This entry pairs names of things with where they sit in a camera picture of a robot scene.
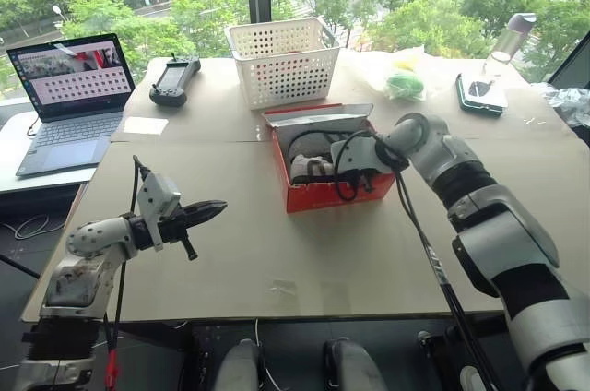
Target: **game controller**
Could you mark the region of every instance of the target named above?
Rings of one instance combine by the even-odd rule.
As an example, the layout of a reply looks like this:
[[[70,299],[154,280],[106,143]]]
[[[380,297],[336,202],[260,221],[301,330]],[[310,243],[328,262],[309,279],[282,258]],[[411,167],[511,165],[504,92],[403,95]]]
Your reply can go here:
[[[186,89],[191,78],[200,69],[198,56],[177,58],[173,54],[158,82],[152,84],[149,98],[158,105],[180,107],[186,102]]]

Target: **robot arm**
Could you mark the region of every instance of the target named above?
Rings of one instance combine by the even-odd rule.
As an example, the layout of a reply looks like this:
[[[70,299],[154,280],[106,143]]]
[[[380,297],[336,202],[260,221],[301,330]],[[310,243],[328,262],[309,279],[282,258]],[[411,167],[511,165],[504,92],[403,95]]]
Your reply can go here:
[[[194,260],[187,229],[213,219],[227,206],[213,200],[182,207],[181,195],[170,179],[147,167],[140,169],[141,216],[128,213],[90,222],[67,236],[66,254],[52,274],[41,319],[23,337],[31,347],[20,364],[15,391],[84,389],[117,269],[139,250],[158,251],[164,243],[178,241],[189,260]]]
[[[501,298],[511,339],[535,389],[589,389],[584,343],[590,340],[590,301],[561,279],[557,248],[547,232],[462,139],[449,135],[440,118],[412,113],[379,138],[411,161],[447,208],[457,232],[454,252],[478,290]],[[341,153],[338,172],[391,172],[396,160],[373,137],[355,138],[344,150],[343,145],[332,145],[334,159]]]

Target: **red box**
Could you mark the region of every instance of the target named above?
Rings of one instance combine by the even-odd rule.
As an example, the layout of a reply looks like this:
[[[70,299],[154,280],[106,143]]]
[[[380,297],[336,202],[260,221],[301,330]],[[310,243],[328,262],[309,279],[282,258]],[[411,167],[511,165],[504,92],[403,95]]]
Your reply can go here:
[[[392,173],[374,176],[371,179],[372,191],[368,193],[360,186],[356,198],[345,201],[338,196],[334,183],[291,185],[285,163],[283,149],[296,135],[312,129],[350,132],[372,129],[371,123],[367,120],[371,110],[372,104],[369,103],[338,103],[265,112],[266,121],[273,129],[275,164],[288,213],[382,199],[387,194],[395,180]],[[348,183],[340,182],[339,186],[343,196],[352,196],[353,191]]]

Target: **box lid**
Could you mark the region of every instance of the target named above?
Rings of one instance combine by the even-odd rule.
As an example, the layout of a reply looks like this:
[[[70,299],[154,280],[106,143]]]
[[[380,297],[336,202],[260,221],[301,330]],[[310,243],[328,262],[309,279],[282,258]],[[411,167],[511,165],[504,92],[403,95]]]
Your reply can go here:
[[[372,103],[333,103],[315,107],[272,110],[263,114],[272,128],[288,125],[316,124],[339,119],[366,119],[372,111]]]

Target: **perforated basket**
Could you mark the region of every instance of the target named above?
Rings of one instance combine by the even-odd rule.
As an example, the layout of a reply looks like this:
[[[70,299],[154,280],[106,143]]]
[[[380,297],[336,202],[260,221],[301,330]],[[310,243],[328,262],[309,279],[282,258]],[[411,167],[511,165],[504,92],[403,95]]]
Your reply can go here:
[[[251,110],[327,96],[340,46],[321,19],[240,25],[226,36]]]

